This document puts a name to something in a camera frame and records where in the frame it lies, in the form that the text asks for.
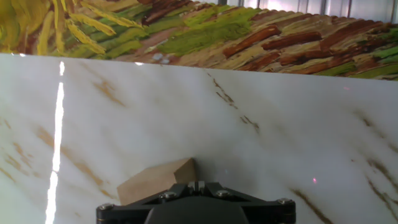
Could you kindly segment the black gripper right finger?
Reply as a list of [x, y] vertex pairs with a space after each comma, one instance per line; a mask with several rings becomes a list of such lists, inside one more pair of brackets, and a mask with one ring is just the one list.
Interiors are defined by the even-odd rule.
[[262, 200], [218, 182], [198, 182], [197, 195], [222, 202], [220, 209], [241, 215], [248, 223], [295, 223], [295, 201], [289, 198]]

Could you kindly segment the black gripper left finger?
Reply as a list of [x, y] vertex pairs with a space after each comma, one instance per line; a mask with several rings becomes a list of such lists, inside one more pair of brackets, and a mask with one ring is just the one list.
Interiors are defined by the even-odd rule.
[[173, 184], [171, 188], [130, 203], [104, 203], [96, 208], [96, 224], [145, 223], [154, 208], [197, 193], [197, 182]]

